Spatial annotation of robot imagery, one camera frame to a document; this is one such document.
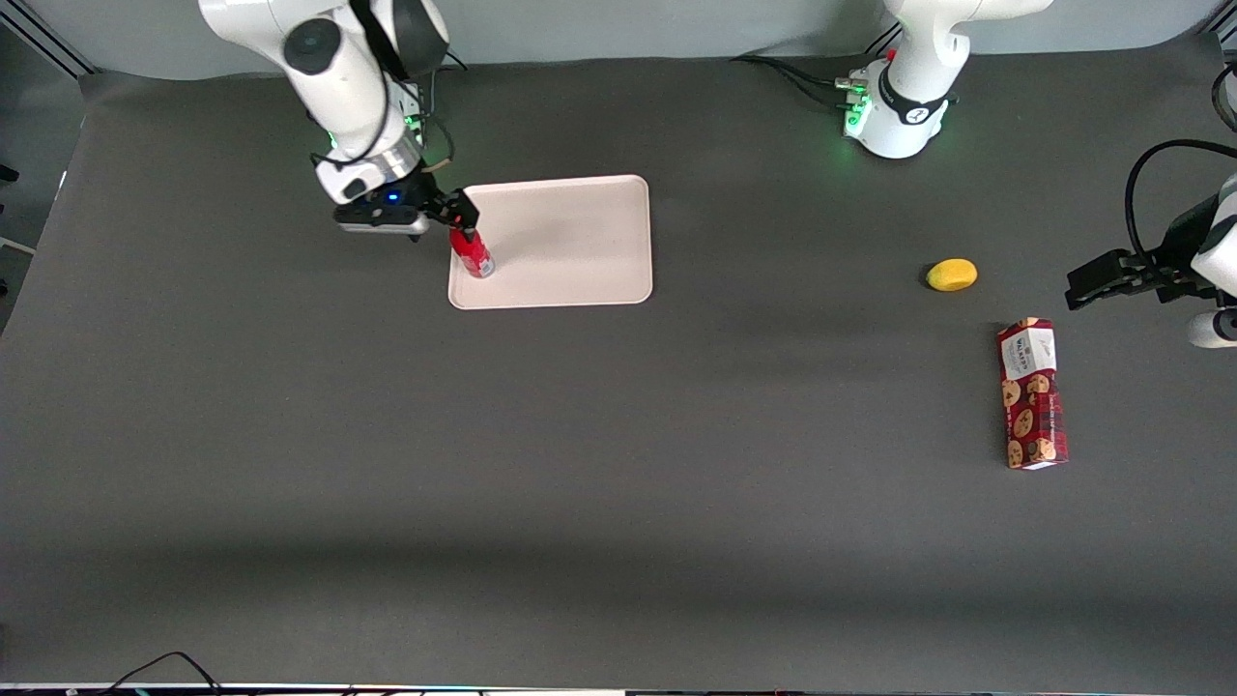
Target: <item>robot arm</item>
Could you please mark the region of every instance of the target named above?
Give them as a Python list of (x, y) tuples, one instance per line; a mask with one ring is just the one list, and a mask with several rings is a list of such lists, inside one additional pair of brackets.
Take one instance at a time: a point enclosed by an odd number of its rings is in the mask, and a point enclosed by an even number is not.
[[(917, 155), (940, 131), (946, 94), (971, 56), (959, 22), (1006, 20), (1044, 10), (1053, 0), (884, 0), (902, 22), (896, 59), (881, 58), (837, 87), (851, 90), (844, 135), (889, 158)], [(877, 89), (868, 93), (870, 83)]]
[(421, 148), (398, 91), (435, 69), (448, 35), (432, 0), (199, 0), (221, 38), (261, 53), (288, 75), (335, 147), (315, 172), (344, 204), (411, 174)]

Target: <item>white tray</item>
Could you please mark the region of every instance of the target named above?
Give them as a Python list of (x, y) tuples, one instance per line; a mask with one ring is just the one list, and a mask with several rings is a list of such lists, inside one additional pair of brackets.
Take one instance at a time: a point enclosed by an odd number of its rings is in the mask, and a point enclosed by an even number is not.
[(470, 185), (494, 274), (452, 253), (460, 309), (636, 304), (653, 292), (648, 183), (636, 174)]

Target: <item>cookie illustration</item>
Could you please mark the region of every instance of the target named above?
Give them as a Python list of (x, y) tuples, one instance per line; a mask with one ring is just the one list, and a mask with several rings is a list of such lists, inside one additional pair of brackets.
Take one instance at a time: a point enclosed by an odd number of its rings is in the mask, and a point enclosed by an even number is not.
[(1018, 419), (1013, 422), (1013, 436), (1014, 438), (1027, 438), (1030, 434), (1030, 427), (1035, 425), (1035, 413), (1030, 409), (1023, 409), (1018, 414)]
[(1009, 455), (1009, 469), (1016, 470), (1022, 466), (1022, 444), (1017, 440), (1009, 441), (1009, 448), (1006, 449)]
[(1027, 454), (1030, 455), (1032, 462), (1051, 462), (1056, 459), (1056, 446), (1051, 440), (1040, 438), (1027, 445)]
[(1017, 382), (1007, 380), (1001, 383), (1001, 401), (1004, 402), (1006, 409), (1017, 404), (1019, 397), (1022, 397), (1022, 388), (1018, 387)]
[(1033, 376), (1029, 382), (1027, 382), (1027, 392), (1034, 392), (1035, 394), (1048, 394), (1048, 388), (1050, 386), (1051, 383), (1048, 382), (1047, 377), (1037, 375)]

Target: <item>connector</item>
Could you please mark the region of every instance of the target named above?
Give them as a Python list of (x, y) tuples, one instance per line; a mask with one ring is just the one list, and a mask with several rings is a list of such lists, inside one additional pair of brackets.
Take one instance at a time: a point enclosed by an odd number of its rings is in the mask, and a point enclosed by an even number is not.
[(834, 80), (834, 88), (854, 91), (855, 94), (867, 94), (867, 80), (850, 77), (840, 77)]

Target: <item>red can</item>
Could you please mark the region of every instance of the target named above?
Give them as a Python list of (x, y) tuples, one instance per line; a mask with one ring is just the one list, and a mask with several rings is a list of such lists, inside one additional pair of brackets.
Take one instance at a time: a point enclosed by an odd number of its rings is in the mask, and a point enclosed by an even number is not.
[(481, 234), (473, 230), (473, 239), (464, 234), (464, 230), (453, 226), (450, 231), (452, 248), (464, 261), (464, 267), (468, 268), (469, 274), (473, 277), (489, 277), (494, 273), (494, 258), (490, 256), (490, 250), (485, 247), (485, 241), (481, 241)]

